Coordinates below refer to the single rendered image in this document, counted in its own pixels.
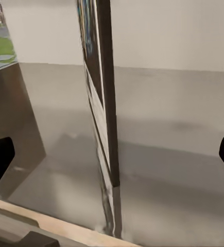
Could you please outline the poster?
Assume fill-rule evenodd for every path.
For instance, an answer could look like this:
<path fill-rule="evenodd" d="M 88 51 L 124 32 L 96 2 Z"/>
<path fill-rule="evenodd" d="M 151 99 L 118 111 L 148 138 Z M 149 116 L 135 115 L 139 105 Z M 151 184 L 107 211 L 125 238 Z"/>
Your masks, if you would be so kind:
<path fill-rule="evenodd" d="M 76 0 L 90 106 L 113 187 L 119 187 L 110 0 Z"/>

